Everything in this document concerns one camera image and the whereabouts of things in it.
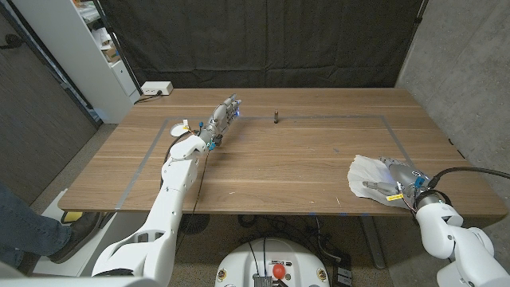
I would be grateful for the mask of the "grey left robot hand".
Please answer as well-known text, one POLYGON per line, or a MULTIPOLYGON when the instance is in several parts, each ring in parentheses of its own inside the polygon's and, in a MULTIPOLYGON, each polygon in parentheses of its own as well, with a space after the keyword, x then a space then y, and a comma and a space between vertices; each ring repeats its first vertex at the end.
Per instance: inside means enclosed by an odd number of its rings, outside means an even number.
POLYGON ((219 104, 207 120, 204 127, 200 129, 199 137, 206 143, 209 150, 219 147, 223 135, 228 131, 229 126, 239 116, 239 105, 241 100, 236 99, 234 93, 219 104))

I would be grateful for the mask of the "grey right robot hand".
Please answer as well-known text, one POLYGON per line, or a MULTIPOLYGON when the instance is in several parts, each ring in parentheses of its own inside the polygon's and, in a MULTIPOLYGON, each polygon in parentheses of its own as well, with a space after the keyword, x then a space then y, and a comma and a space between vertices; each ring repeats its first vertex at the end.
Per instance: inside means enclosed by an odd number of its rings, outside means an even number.
POLYGON ((411 202, 415 202, 426 190, 430 178, 423 172, 397 159, 380 157, 379 160, 386 166, 394 183, 363 181, 365 187, 385 196, 403 194, 403 198, 411 202))

